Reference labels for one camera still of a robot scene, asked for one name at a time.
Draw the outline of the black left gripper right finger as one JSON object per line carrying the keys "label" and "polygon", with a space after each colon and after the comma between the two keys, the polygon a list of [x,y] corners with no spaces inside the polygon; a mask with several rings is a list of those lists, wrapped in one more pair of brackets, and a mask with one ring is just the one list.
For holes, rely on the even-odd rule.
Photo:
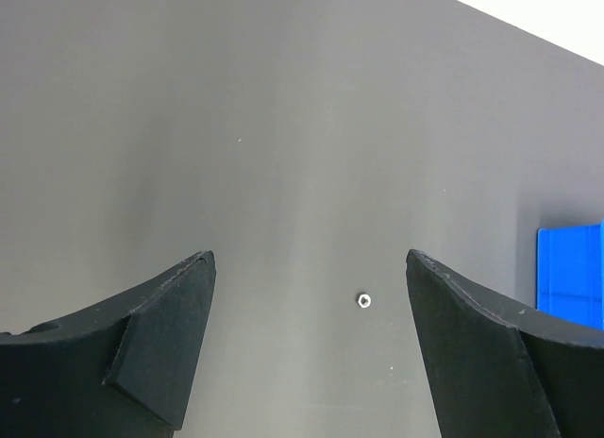
{"label": "black left gripper right finger", "polygon": [[443,437],[600,437],[603,333],[539,312],[426,253],[406,258]]}

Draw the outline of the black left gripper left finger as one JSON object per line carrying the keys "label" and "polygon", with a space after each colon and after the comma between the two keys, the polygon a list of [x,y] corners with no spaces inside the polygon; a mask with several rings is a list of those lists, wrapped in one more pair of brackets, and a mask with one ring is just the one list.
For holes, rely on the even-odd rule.
{"label": "black left gripper left finger", "polygon": [[215,286],[198,252],[83,310],[1,336],[5,437],[171,437],[183,427]]}

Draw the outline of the silver hex nut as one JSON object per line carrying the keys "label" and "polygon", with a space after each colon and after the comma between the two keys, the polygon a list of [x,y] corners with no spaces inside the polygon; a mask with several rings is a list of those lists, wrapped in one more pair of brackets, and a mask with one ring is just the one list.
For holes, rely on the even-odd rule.
{"label": "silver hex nut", "polygon": [[367,309],[372,304],[372,297],[367,293],[360,293],[357,296],[357,304],[362,309]]}

